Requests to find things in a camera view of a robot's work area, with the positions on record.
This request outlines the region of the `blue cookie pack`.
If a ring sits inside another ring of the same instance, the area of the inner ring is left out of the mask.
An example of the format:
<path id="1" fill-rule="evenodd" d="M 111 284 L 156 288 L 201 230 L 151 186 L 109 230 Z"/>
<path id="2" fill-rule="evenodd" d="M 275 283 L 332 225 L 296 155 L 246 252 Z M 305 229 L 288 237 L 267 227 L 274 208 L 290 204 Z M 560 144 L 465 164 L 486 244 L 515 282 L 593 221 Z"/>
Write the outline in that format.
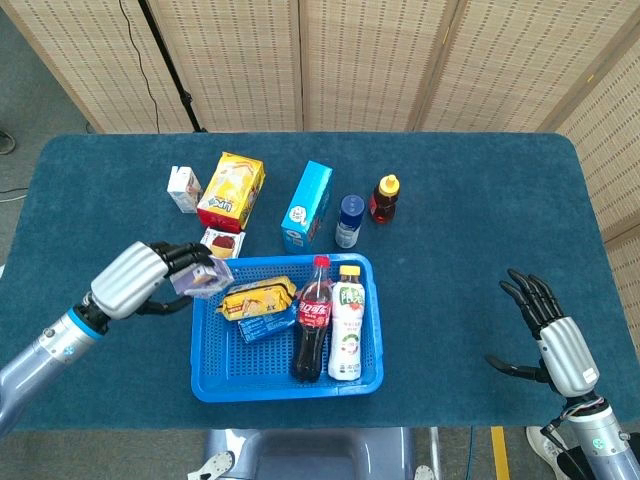
<path id="1" fill-rule="evenodd" d="M 289 329 L 296 317 L 297 305 L 292 304 L 280 312 L 240 320 L 238 329 L 244 342 L 251 344 Z"/>

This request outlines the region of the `teal table cloth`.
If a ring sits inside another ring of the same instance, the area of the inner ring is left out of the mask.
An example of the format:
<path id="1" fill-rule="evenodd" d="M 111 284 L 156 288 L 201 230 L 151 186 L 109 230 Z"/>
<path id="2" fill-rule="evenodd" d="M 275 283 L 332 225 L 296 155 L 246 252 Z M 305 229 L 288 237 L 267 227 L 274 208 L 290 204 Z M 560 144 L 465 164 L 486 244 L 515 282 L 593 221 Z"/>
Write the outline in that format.
<path id="1" fill-rule="evenodd" d="M 558 134 L 243 133 L 65 135 L 43 149 L 0 279 L 0 367 L 87 292 L 135 241 L 196 242 L 166 191 L 170 169 L 209 177 L 222 152 L 266 180 L 246 256 L 279 255 L 306 163 L 334 170 L 332 197 L 400 181 L 394 219 L 356 249 L 377 285 L 384 379 L 369 395 L 207 404 L 192 393 L 191 313 L 134 316 L 28 406 L 22 430 L 541 424 L 562 402 L 485 356 L 534 364 L 538 349 L 499 286 L 508 269 L 552 288 L 580 326 L 619 419 L 640 418 L 640 364 L 571 142 Z"/>

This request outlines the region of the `white bottle dark blue cap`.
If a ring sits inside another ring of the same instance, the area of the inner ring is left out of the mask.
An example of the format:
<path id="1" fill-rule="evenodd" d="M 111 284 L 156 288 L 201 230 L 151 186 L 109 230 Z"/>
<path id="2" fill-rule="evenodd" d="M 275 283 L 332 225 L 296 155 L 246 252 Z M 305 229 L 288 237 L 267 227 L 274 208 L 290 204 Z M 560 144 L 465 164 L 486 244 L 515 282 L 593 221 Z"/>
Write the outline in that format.
<path id="1" fill-rule="evenodd" d="M 341 200 L 335 232 L 335 242 L 340 248 L 349 249 L 356 245 L 364 210 L 364 200 L 359 195 L 349 194 Z"/>

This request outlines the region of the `small white cake packet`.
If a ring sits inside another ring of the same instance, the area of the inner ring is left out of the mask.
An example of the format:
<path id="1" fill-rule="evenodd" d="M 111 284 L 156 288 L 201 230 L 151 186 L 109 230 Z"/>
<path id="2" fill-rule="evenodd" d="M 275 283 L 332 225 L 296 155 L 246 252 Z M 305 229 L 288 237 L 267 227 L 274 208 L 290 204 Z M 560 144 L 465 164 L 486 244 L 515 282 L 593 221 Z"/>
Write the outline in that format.
<path id="1" fill-rule="evenodd" d="M 229 233 L 207 228 L 200 243 L 205 245 L 217 259 L 237 258 L 242 248 L 245 233 Z"/>

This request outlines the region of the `white sneaker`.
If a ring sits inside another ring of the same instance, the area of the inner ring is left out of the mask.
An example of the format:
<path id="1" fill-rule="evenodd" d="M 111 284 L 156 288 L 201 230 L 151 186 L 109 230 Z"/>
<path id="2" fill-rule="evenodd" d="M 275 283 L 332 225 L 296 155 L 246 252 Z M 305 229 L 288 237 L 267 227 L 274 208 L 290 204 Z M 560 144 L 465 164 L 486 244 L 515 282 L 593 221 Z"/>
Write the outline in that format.
<path id="1" fill-rule="evenodd" d="M 541 433 L 540 426 L 527 426 L 525 428 L 527 441 L 536 455 L 545 461 L 554 472 L 556 480 L 568 480 L 558 465 L 558 457 L 562 450 Z"/>

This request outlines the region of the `black trousers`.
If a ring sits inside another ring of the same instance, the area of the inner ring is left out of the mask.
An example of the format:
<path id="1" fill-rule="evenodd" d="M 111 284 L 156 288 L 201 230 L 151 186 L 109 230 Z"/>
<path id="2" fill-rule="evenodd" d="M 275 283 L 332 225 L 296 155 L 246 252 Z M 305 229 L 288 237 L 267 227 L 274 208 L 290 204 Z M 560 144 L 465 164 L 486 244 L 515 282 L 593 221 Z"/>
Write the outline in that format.
<path id="1" fill-rule="evenodd" d="M 579 447 L 562 451 L 557 464 L 570 480 L 596 480 L 585 454 Z"/>

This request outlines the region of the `purple white small carton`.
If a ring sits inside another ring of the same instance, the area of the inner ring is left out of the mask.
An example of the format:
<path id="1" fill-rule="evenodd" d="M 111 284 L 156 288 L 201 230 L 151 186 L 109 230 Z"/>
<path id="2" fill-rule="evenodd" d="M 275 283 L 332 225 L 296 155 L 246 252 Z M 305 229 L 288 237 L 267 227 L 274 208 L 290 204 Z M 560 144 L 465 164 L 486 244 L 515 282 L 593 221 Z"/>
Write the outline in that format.
<path id="1" fill-rule="evenodd" d="M 208 299 L 229 287 L 234 277 L 224 260 L 210 256 L 170 275 L 169 280 L 178 295 Z"/>

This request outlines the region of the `yellow plastic snack pack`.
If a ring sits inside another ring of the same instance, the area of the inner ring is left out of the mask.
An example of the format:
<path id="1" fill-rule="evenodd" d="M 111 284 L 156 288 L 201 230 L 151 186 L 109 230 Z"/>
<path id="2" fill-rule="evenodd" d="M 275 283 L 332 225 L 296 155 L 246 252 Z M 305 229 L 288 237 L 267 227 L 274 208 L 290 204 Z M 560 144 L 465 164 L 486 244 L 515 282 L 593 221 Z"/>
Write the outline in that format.
<path id="1" fill-rule="evenodd" d="M 216 312 L 227 321 L 240 321 L 290 307 L 297 287 L 288 276 L 277 276 L 231 287 Z"/>

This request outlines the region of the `black tripod pole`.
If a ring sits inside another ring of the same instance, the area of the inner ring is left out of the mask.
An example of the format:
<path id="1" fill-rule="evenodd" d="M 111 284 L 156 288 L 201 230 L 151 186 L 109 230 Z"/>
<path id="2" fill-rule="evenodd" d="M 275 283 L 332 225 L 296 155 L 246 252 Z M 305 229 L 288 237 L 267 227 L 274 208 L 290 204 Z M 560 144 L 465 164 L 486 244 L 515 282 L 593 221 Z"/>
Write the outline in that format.
<path id="1" fill-rule="evenodd" d="M 162 56 L 167 71 L 171 77 L 174 87 L 178 93 L 182 107 L 193 127 L 195 133 L 206 133 L 207 130 L 202 127 L 197 119 L 196 113 L 192 107 L 193 98 L 191 94 L 184 88 L 180 75 L 173 62 L 171 54 L 167 48 L 167 44 L 162 36 L 159 25 L 154 17 L 149 0 L 137 0 L 140 10 L 145 18 L 147 26 L 153 36 L 155 44 Z"/>

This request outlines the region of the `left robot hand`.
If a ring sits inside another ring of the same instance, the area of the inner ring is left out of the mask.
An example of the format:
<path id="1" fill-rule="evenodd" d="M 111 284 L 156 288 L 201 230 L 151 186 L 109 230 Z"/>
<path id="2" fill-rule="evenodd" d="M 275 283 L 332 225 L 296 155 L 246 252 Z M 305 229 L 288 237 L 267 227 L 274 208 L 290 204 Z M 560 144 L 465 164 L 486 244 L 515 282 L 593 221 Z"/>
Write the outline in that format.
<path id="1" fill-rule="evenodd" d="M 92 302 L 111 320 L 136 313 L 169 276 L 206 264 L 211 251 L 200 243 L 134 242 L 90 286 Z"/>

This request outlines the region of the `white milk carton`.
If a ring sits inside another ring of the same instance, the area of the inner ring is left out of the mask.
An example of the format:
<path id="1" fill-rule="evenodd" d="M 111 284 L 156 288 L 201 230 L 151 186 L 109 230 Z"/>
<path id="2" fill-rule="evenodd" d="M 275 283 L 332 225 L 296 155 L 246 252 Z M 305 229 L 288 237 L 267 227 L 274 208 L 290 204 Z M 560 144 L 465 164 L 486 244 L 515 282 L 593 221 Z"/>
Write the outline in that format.
<path id="1" fill-rule="evenodd" d="M 172 166 L 167 193 L 182 213 L 196 213 L 202 195 L 202 187 L 188 166 Z"/>

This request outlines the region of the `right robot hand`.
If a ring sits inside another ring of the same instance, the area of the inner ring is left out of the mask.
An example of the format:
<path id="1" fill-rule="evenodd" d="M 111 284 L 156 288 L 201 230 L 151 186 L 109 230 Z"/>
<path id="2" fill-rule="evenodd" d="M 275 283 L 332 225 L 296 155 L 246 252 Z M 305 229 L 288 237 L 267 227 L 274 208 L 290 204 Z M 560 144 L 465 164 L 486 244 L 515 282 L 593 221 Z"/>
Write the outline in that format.
<path id="1" fill-rule="evenodd" d="M 576 322 L 544 280 L 512 268 L 507 273 L 511 280 L 499 285 L 519 308 L 541 358 L 537 367 L 517 366 L 493 355 L 485 357 L 487 363 L 505 375 L 547 384 L 571 402 L 593 398 L 600 373 Z"/>

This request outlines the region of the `yellow and red cracker bag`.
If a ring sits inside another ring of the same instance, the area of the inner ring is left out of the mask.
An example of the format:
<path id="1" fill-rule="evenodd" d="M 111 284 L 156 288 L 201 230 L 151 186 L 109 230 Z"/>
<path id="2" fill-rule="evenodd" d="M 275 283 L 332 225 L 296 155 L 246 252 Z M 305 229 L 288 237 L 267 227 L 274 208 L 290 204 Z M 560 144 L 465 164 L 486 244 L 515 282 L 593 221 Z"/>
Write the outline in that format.
<path id="1" fill-rule="evenodd" d="M 197 205 L 201 223 L 218 231 L 243 232 L 265 177 L 262 161 L 223 152 Z"/>

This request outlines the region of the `cola bottle red label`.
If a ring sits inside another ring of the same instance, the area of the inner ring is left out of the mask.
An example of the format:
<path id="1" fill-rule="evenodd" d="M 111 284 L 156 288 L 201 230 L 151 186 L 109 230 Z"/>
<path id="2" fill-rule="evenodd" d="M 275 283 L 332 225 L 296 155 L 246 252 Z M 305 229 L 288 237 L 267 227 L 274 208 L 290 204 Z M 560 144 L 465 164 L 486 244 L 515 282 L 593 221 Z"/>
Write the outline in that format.
<path id="1" fill-rule="evenodd" d="M 314 257 L 312 276 L 299 298 L 293 375 L 301 382 L 315 382 L 322 372 L 324 342 L 332 308 L 329 267 L 328 256 Z"/>

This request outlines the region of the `white tea bottle yellow cap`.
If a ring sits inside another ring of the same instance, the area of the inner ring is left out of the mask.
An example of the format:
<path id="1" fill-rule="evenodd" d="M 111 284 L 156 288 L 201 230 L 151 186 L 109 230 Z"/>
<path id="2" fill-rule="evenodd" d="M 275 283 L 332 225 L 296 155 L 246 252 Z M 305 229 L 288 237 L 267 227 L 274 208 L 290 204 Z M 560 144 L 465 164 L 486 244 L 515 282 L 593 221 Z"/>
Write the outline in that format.
<path id="1" fill-rule="evenodd" d="M 365 289 L 357 265 L 341 265 L 340 279 L 332 288 L 331 346 L 328 375 L 338 381 L 361 376 L 361 329 Z"/>

